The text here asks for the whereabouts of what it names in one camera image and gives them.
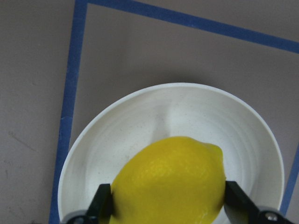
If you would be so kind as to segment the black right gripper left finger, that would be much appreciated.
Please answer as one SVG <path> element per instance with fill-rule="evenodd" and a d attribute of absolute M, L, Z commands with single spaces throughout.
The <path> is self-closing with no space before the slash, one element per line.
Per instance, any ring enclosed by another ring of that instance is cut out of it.
<path fill-rule="evenodd" d="M 99 185 L 87 210 L 66 215 L 63 224 L 108 224 L 112 215 L 112 193 L 110 184 Z"/>

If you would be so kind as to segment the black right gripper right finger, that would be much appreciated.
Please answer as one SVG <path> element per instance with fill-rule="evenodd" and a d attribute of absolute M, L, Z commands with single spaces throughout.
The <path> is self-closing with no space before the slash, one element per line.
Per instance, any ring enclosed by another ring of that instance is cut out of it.
<path fill-rule="evenodd" d="M 291 224 L 278 210 L 257 206 L 235 181 L 226 181 L 224 210 L 232 224 Z"/>

